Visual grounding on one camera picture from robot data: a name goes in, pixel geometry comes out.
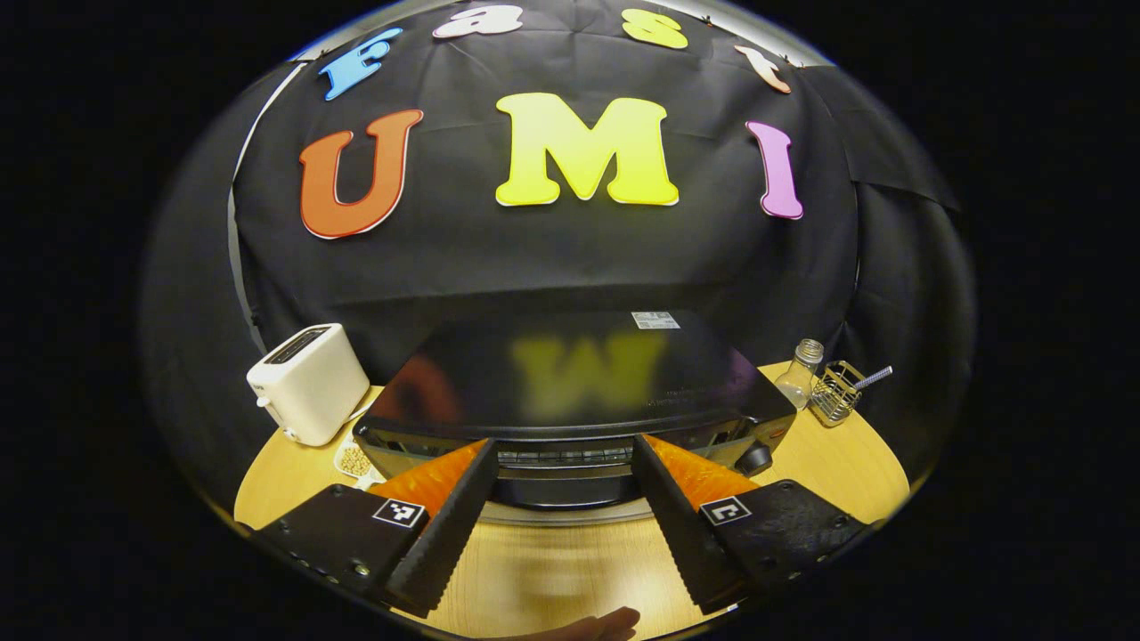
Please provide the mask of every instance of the straw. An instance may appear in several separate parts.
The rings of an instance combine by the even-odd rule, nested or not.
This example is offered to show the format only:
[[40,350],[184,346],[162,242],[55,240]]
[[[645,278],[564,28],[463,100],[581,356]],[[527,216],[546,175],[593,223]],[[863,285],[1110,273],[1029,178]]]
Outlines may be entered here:
[[855,384],[854,384],[854,386],[852,386],[852,387],[853,387],[853,388],[855,389],[855,391],[858,391],[858,390],[861,390],[861,389],[865,388],[866,386],[869,386],[869,384],[871,384],[871,383],[873,383],[873,382],[876,382],[876,381],[878,381],[878,380],[881,380],[881,379],[886,379],[886,378],[887,378],[887,376],[889,376],[889,375],[890,375],[890,374],[891,374],[891,373],[893,373],[894,371],[895,371],[895,370],[894,370],[894,368],[893,368],[893,367],[891,367],[890,365],[887,365],[887,366],[886,366],[886,367],[883,367],[882,370],[879,370],[879,371],[878,371],[878,372],[876,372],[874,374],[871,374],[870,376],[868,376],[868,378],[863,379],[862,381],[860,381],[860,382],[855,383]]

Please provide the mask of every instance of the oven knob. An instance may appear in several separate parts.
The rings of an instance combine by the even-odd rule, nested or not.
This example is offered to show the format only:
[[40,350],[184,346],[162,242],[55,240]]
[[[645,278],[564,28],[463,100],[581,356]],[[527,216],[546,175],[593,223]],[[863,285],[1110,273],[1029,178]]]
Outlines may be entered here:
[[744,474],[746,477],[755,477],[772,466],[772,451],[768,449],[767,445],[754,443],[740,456],[740,459],[736,460],[736,464],[734,466],[738,472]]

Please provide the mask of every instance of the pink letter i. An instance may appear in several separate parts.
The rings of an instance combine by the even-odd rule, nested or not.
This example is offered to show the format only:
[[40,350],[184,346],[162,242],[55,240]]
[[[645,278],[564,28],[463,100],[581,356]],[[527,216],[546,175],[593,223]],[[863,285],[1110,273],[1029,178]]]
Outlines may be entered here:
[[788,147],[791,138],[774,127],[748,121],[744,127],[752,132],[760,145],[764,161],[764,180],[767,189],[760,196],[760,209],[768,216],[796,220],[804,216],[804,205],[796,200],[796,185],[791,178],[791,160]]

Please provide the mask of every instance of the black toaster oven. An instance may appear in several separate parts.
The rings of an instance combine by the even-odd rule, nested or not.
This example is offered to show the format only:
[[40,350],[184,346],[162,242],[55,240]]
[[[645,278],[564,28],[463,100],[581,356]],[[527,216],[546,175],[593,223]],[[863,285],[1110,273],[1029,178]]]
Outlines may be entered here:
[[494,437],[499,474],[491,502],[587,510],[641,497],[629,471],[636,433],[751,473],[757,460],[771,460],[795,416],[795,406],[695,314],[591,311],[437,328],[355,436],[386,478]]

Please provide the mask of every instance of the black background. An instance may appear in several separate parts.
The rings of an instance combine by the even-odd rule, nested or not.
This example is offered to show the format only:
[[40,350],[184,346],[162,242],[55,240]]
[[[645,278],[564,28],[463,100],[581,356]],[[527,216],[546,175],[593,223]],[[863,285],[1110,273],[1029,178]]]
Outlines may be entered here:
[[[1126,448],[1132,430],[1106,404],[1131,327],[1113,243],[1134,212],[1113,202],[1121,187],[1105,169],[1123,138],[1106,127],[1114,111],[1135,113],[1114,98],[1127,43],[1108,34],[1122,18],[838,5],[760,10],[891,106],[958,192],[979,276],[977,373],[912,503],[807,589],[722,634],[1123,638],[1134,615],[1109,605],[1126,594],[1109,578],[1132,557],[1130,495],[1098,478],[1102,452]],[[15,378],[42,388],[10,396],[21,414],[47,411],[9,417],[9,436],[28,437],[14,445],[19,517],[7,519],[32,543],[14,555],[9,620],[22,636],[399,638],[198,501],[146,417],[133,355],[140,251],[178,161],[255,78],[374,7],[35,3],[15,16],[27,42],[11,46],[9,117],[32,140],[6,164],[31,171],[31,185],[10,185],[32,200],[10,205],[10,240],[27,253],[9,278],[14,292],[40,284],[26,300],[42,318],[9,346],[27,360]]]

